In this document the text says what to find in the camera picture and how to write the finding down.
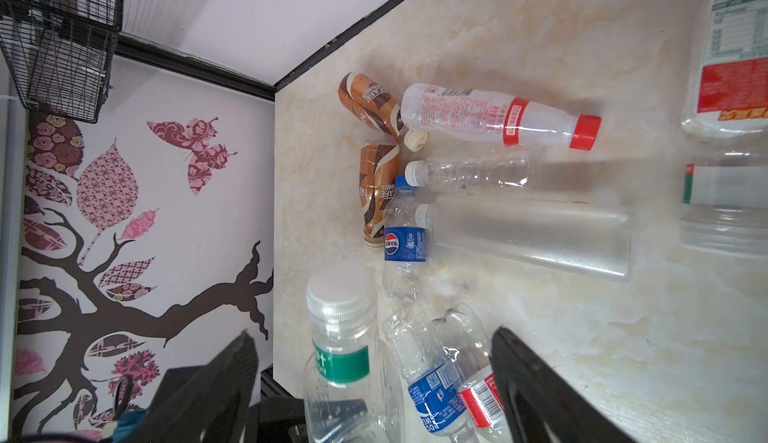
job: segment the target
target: white bottle cap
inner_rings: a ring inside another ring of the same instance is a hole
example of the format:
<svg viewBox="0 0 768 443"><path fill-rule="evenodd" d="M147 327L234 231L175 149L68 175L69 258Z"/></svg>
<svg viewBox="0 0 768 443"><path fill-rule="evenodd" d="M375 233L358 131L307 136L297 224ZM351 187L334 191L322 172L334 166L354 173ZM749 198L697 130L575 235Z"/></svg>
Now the white bottle cap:
<svg viewBox="0 0 768 443"><path fill-rule="evenodd" d="M432 205L422 204L416 207L416 214L413 215L413 218L416 220L416 225L419 228L427 227L427 211L429 210L430 206Z"/></svg>
<svg viewBox="0 0 768 443"><path fill-rule="evenodd" d="M376 317L376 284L371 270L346 259L310 276L306 285L310 323L320 331L328 326L353 328Z"/></svg>
<svg viewBox="0 0 768 443"><path fill-rule="evenodd" d="M411 151L418 151L427 144L428 138L429 133L411 128L406 131L406 135L402 138L402 144Z"/></svg>
<svg viewBox="0 0 768 443"><path fill-rule="evenodd" d="M411 186L426 186L427 182L419 178L421 172L426 169L426 161L411 161L406 165L406 181Z"/></svg>

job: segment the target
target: blue bottle label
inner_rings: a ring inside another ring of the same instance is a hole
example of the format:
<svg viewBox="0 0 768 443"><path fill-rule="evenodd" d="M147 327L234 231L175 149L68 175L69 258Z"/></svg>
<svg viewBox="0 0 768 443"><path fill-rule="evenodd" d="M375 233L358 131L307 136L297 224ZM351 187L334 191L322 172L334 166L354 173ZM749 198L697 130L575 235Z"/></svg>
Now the blue bottle label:
<svg viewBox="0 0 768 443"><path fill-rule="evenodd" d="M395 227L384 229L386 261L427 260L427 238L424 228Z"/></svg>
<svg viewBox="0 0 768 443"><path fill-rule="evenodd" d="M455 369L441 365L437 370L427 373L408 386L408 393L416 405L418 416L430 433L445 429L466 410L464 401L456 390L457 377Z"/></svg>

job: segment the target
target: blue bottle cap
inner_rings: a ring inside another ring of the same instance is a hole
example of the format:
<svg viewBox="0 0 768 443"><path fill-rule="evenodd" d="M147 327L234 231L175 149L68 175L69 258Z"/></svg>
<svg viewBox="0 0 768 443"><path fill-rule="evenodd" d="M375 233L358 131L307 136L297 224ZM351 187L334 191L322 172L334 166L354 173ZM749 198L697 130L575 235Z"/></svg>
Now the blue bottle cap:
<svg viewBox="0 0 768 443"><path fill-rule="evenodd" d="M413 186L408 184L408 182L406 181L406 178L403 175L395 178L395 189L400 189L400 188L413 188Z"/></svg>

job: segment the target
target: green bottle label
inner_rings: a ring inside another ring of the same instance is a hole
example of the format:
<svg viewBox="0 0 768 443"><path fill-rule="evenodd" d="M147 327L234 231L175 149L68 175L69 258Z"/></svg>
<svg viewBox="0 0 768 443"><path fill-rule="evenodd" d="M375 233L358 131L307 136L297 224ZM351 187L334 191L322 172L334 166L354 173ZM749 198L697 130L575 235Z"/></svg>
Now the green bottle label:
<svg viewBox="0 0 768 443"><path fill-rule="evenodd" d="M315 345L315 365L322 376L334 383L352 383L371 371L367 346L347 355L334 355Z"/></svg>

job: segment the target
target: black edge trim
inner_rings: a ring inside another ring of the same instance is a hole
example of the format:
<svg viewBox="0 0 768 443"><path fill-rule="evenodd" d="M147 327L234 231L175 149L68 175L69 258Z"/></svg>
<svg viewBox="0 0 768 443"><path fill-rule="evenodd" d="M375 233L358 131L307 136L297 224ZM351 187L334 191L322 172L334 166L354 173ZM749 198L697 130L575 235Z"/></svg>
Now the black edge trim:
<svg viewBox="0 0 768 443"><path fill-rule="evenodd" d="M114 53L129 60L224 86L264 100L275 100L274 86L133 36L121 34L118 38L118 48Z"/></svg>
<svg viewBox="0 0 768 443"><path fill-rule="evenodd" d="M280 91L284 87L288 86L296 78L306 73L312 66L320 63L331 53L338 50L341 46L344 46L344 43L357 36L361 31L363 31L368 26L371 26L376 20L389 13L390 10L394 9L395 6L402 3L403 1L405 0L389 0L382 6L379 6L374 11L372 11L368 16L363 17L357 23L351 25L349 28L344 30L343 33L333 38L322 48L312 54L312 56L304 60L302 64L294 68L290 73L286 74L283 79L275 84L276 90Z"/></svg>

